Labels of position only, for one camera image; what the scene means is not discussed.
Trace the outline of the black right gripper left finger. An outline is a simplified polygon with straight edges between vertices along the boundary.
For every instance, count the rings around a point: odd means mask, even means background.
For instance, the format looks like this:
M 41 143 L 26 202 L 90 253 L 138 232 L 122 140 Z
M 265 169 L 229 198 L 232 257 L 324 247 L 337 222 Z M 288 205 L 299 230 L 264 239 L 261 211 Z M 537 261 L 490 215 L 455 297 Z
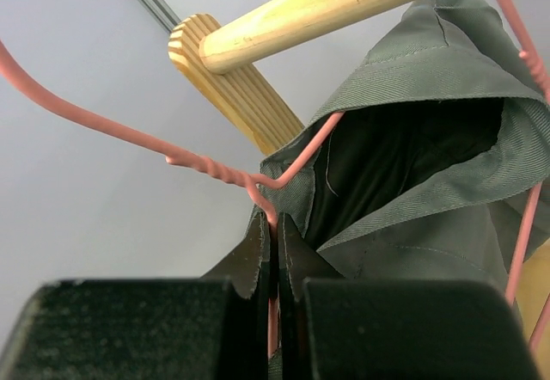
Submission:
M 66 279 L 40 287 L 1 356 L 4 379 L 264 379 L 270 236 L 197 279 Z

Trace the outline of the grey pleated skirt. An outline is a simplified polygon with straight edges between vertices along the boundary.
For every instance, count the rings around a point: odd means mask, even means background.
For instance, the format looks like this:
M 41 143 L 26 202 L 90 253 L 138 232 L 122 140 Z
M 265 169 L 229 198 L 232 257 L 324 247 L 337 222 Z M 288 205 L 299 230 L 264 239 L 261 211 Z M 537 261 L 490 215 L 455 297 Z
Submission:
M 549 181 L 549 108 L 485 0 L 418 0 L 305 130 L 260 165 L 263 195 L 349 279 L 506 287 L 529 189 Z

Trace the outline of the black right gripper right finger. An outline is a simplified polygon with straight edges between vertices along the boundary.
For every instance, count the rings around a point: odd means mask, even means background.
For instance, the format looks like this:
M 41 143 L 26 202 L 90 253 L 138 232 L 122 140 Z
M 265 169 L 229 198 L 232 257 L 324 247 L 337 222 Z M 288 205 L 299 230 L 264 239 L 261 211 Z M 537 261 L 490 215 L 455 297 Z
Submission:
M 278 219 L 284 379 L 536 379 L 510 306 L 467 280 L 351 280 Z

